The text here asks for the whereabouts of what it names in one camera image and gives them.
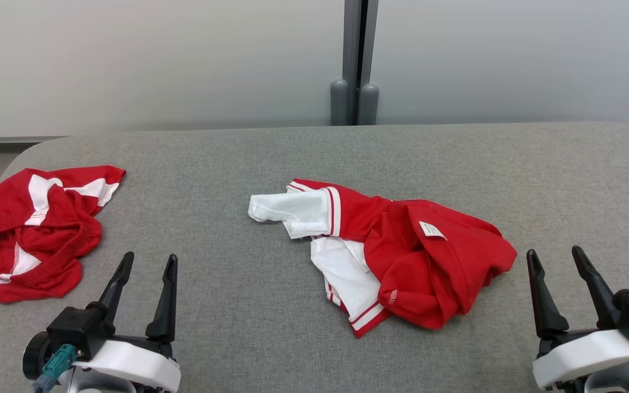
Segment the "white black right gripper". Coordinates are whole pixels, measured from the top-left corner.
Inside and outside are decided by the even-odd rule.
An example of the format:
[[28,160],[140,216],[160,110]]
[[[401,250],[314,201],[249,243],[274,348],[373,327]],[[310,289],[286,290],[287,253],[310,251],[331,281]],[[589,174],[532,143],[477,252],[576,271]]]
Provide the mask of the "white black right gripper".
[[[620,311],[613,304],[613,291],[581,247],[572,246],[571,252],[596,309],[597,328],[616,329]],[[529,249],[526,260],[537,337],[550,339],[566,333],[569,323],[557,310],[547,288],[537,252]],[[532,370],[542,390],[629,393],[629,340],[617,330],[593,332],[557,346],[535,360]]]

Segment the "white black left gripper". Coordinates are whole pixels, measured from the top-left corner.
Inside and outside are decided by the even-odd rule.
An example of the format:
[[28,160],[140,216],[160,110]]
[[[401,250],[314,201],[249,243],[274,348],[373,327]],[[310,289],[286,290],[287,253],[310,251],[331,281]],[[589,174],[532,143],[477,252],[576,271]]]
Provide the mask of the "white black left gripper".
[[[105,321],[113,323],[122,289],[129,281],[134,253],[127,252],[98,300],[106,308]],[[162,293],[155,316],[146,328],[151,341],[175,340],[178,258],[170,254],[162,276]],[[47,332],[28,342],[22,357],[22,371],[32,383],[55,353]],[[177,393],[181,371],[173,358],[124,341],[106,341],[93,360],[76,360],[50,391],[62,393]]]

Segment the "red white numbered jersey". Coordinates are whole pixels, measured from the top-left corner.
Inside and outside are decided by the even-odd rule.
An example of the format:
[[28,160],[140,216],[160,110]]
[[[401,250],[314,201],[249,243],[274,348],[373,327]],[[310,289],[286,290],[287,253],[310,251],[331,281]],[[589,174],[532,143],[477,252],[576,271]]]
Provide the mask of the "red white numbered jersey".
[[347,312],[356,337],[391,315],[440,329],[468,313],[517,257],[500,230],[477,217],[326,182],[296,178],[285,193],[252,195],[248,216],[311,239],[325,293]]

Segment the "grey fabric sofa cushion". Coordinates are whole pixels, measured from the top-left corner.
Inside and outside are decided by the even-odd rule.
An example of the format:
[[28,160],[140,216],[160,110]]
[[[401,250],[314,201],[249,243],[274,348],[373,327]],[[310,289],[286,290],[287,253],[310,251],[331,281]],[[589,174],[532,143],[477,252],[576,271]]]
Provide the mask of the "grey fabric sofa cushion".
[[[100,211],[103,239],[63,299],[0,305],[0,393],[31,393],[22,353],[67,306],[97,300],[135,253],[115,324],[141,335],[170,254],[178,264],[182,393],[540,393],[526,251],[571,328],[596,312],[570,249],[629,289],[629,125],[469,124],[111,133],[46,141],[4,177],[110,164],[127,174]],[[295,177],[427,199],[499,228],[518,257],[467,315],[428,331],[387,319],[356,339],[324,295],[310,245],[247,215]]]

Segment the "grey cylinder post foot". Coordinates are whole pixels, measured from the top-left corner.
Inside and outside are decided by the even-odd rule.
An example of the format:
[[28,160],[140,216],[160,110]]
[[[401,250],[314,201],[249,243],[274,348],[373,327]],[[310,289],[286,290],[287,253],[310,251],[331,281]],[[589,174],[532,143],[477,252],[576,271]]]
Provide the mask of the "grey cylinder post foot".
[[379,88],[367,83],[359,89],[357,124],[360,126],[376,125],[379,100]]
[[344,79],[334,80],[330,84],[330,125],[348,125],[348,82]]

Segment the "grey partition frame post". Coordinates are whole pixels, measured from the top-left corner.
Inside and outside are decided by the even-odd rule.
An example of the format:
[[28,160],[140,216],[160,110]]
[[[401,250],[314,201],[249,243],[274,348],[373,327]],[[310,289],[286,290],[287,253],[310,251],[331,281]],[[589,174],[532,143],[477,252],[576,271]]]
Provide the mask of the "grey partition frame post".
[[348,82],[348,125],[357,124],[359,89],[372,83],[379,0],[345,0],[342,76]]

